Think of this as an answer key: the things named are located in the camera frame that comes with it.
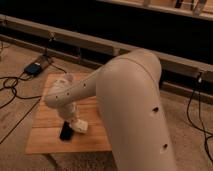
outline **wire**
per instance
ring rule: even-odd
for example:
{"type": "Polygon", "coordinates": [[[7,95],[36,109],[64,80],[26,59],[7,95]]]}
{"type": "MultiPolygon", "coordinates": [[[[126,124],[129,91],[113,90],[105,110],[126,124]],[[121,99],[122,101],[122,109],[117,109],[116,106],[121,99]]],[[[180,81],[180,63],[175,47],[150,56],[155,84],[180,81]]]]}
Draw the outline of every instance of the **wire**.
{"type": "Polygon", "coordinates": [[[62,68],[60,68],[60,67],[57,67],[57,66],[53,65],[52,63],[51,63],[50,65],[51,65],[52,67],[54,67],[54,68],[56,68],[56,69],[58,69],[58,70],[64,72],[65,74],[67,73],[67,71],[65,71],[64,69],[62,69],[62,68]]]}
{"type": "Polygon", "coordinates": [[[203,132],[204,134],[204,149],[205,149],[205,152],[209,158],[209,160],[211,161],[211,163],[213,164],[213,158],[210,154],[210,151],[209,151],[209,146],[208,146],[208,141],[213,138],[213,133],[209,132],[206,130],[205,128],[205,125],[204,125],[204,122],[202,120],[202,115],[201,115],[201,91],[200,91],[200,86],[201,86],[201,82],[202,82],[202,73],[198,76],[198,79],[197,79],[197,82],[196,82],[196,85],[192,91],[192,94],[190,96],[190,99],[189,99],[189,103],[187,105],[187,118],[188,118],[188,121],[190,122],[190,124],[197,130],[203,132]],[[193,99],[193,96],[196,92],[196,88],[198,86],[198,116],[199,116],[199,121],[201,123],[201,126],[202,128],[198,127],[190,118],[190,114],[189,114],[189,107],[190,107],[190,104],[192,102],[192,99],[193,99]]]}
{"type": "Polygon", "coordinates": [[[37,98],[41,97],[41,96],[21,97],[17,94],[16,86],[18,85],[19,81],[28,81],[32,78],[31,76],[29,76],[28,78],[21,78],[23,75],[24,75],[24,73],[22,73],[18,77],[0,77],[0,80],[4,79],[3,87],[0,89],[0,92],[3,90],[11,90],[11,92],[13,94],[12,97],[6,103],[4,103],[3,105],[0,106],[0,109],[3,109],[4,107],[6,107],[10,103],[12,103],[15,98],[19,98],[19,99],[23,99],[23,100],[30,100],[30,99],[37,99],[37,98]]]}
{"type": "Polygon", "coordinates": [[[49,56],[48,56],[48,46],[49,46],[49,44],[51,43],[51,42],[53,42],[54,41],[54,37],[51,37],[50,39],[49,39],[49,41],[48,41],[48,43],[47,43],[47,45],[45,46],[45,48],[44,48],[44,53],[43,53],[43,56],[44,56],[44,58],[46,59],[46,61],[52,66],[52,67],[54,67],[54,68],[56,68],[56,69],[58,69],[58,70],[60,70],[60,71],[62,71],[62,72],[64,72],[65,74],[67,73],[67,71],[65,71],[64,69],[62,69],[62,68],[60,68],[60,67],[57,67],[57,66],[55,66],[54,64],[52,64],[52,62],[51,61],[49,61],[49,56]]]}
{"type": "Polygon", "coordinates": [[[211,154],[209,152],[209,146],[208,146],[208,140],[210,140],[210,137],[212,137],[212,135],[209,136],[209,137],[207,137],[205,125],[204,125],[202,117],[201,117],[201,95],[200,95],[200,88],[199,88],[199,92],[198,92],[198,98],[199,98],[199,100],[198,100],[199,101],[199,120],[200,120],[200,123],[202,125],[203,134],[204,134],[204,148],[205,148],[205,151],[206,151],[206,154],[207,154],[208,158],[210,159],[210,161],[213,164],[213,159],[212,159],[212,156],[211,156],[211,154]]]}
{"type": "Polygon", "coordinates": [[[4,136],[0,141],[0,145],[10,136],[10,134],[17,128],[17,126],[26,118],[26,116],[34,109],[34,107],[39,103],[41,99],[38,99],[33,106],[24,114],[24,116],[15,124],[15,126],[4,136]]]}

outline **floor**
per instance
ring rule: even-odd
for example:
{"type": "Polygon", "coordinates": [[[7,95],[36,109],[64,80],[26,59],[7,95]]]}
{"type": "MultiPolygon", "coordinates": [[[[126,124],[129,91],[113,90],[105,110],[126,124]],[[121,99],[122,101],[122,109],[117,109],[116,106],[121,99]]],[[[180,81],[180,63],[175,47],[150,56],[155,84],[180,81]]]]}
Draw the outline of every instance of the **floor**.
{"type": "MultiPolygon", "coordinates": [[[[17,47],[15,45],[5,49],[0,61],[0,77],[18,76],[23,68],[35,60],[39,53],[17,47]]],[[[92,70],[77,64],[54,58],[55,65],[62,67],[68,72],[91,72],[92,70]]],[[[37,78],[20,83],[18,92],[22,96],[40,95],[42,87],[49,73],[60,73],[51,66],[37,78]]],[[[10,97],[9,91],[0,92],[0,105],[10,97]]],[[[174,146],[175,157],[180,171],[210,171],[213,169],[204,148],[203,135],[189,126],[186,119],[186,107],[188,98],[161,91],[163,106],[166,113],[171,139],[174,146]]],[[[20,120],[24,113],[29,110],[35,100],[17,100],[0,110],[0,140],[20,120]]],[[[198,123],[197,102],[192,103],[190,112],[193,120],[198,123]]],[[[202,104],[202,116],[208,130],[213,131],[213,106],[202,104]]],[[[1,171],[24,171],[45,170],[52,171],[54,168],[42,155],[25,155],[25,145],[33,123],[36,108],[21,122],[12,134],[0,145],[0,170],[1,171]]],[[[75,153],[54,154],[62,170],[72,171],[116,171],[115,162],[111,153],[75,153]]]]}

